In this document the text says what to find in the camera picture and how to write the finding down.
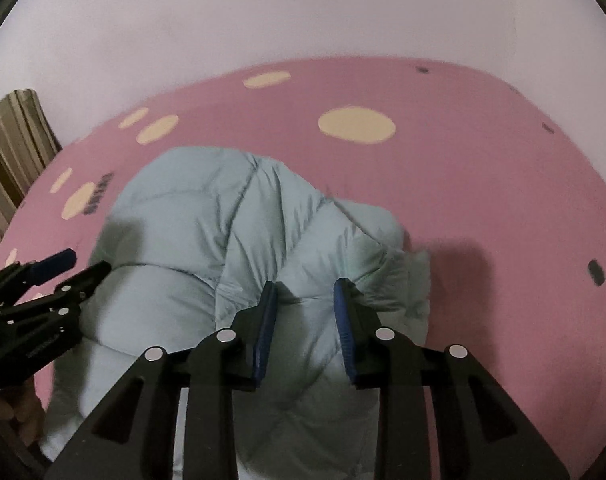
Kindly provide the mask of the person's left hand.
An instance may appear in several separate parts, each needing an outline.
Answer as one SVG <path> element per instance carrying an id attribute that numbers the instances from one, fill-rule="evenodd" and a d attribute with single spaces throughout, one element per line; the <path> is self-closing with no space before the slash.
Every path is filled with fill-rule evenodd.
<path id="1" fill-rule="evenodd" d="M 33 377 L 18 389 L 18 397 L 14 401 L 10 402 L 6 394 L 0 396 L 0 422 L 16 422 L 15 432 L 26 448 L 42 437 L 45 417 Z"/>

